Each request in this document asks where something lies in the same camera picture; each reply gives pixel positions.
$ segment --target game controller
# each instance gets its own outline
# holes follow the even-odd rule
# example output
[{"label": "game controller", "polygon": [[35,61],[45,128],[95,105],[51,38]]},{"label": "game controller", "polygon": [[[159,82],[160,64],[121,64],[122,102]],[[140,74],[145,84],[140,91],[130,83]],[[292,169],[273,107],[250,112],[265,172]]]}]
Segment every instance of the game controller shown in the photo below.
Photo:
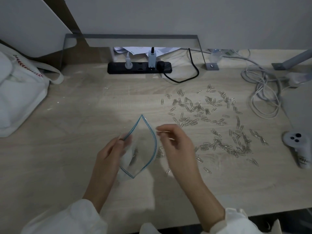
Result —
[{"label": "game controller", "polygon": [[310,168],[311,142],[310,137],[302,131],[289,131],[283,135],[283,142],[298,153],[298,163],[301,168]]}]

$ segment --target white backpack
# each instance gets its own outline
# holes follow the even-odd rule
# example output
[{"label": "white backpack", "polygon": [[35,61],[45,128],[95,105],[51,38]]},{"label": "white backpack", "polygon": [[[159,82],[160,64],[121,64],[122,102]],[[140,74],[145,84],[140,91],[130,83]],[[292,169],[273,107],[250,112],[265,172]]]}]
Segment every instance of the white backpack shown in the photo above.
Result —
[{"label": "white backpack", "polygon": [[[38,68],[57,72],[50,80]],[[46,97],[50,81],[60,84],[64,76],[56,68],[29,60],[0,44],[0,137],[12,134]]]}]

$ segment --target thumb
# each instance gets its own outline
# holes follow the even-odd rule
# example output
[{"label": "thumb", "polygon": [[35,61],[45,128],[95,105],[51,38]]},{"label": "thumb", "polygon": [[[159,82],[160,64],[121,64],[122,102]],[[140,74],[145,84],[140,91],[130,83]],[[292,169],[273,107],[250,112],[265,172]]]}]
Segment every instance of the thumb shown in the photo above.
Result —
[{"label": "thumb", "polygon": [[113,146],[113,149],[109,155],[111,159],[120,158],[123,155],[124,152],[124,141],[123,140],[117,140],[115,145]]},{"label": "thumb", "polygon": [[175,150],[174,146],[172,145],[167,133],[162,132],[160,133],[160,141],[163,144],[163,148],[165,149],[166,156],[170,156],[171,153]]}]

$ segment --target red stitching on bag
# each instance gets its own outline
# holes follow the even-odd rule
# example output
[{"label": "red stitching on bag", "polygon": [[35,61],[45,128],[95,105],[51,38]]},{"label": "red stitching on bag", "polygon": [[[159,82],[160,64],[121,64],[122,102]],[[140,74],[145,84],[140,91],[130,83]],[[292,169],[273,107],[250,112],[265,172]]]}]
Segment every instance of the red stitching on bag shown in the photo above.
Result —
[{"label": "red stitching on bag", "polygon": [[27,69],[27,70],[30,70],[32,73],[34,73],[34,74],[38,75],[39,77],[42,77],[42,78],[43,78],[42,74],[38,74],[38,73],[32,71],[31,69],[29,69],[27,66],[25,66],[25,64],[21,62],[21,60],[18,58],[17,55],[13,55],[13,56],[16,58],[18,64],[19,64],[21,67],[23,67],[23,68],[25,68],[25,69]]}]

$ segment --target clear zip bag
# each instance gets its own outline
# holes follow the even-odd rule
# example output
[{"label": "clear zip bag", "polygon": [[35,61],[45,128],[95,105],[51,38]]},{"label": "clear zip bag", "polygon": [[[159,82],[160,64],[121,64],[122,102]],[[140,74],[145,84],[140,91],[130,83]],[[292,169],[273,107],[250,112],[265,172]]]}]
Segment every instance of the clear zip bag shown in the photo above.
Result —
[{"label": "clear zip bag", "polygon": [[119,181],[135,178],[155,159],[157,153],[155,132],[143,115],[123,138],[123,140],[129,139],[131,144],[125,148],[126,153],[120,161],[117,175]]}]

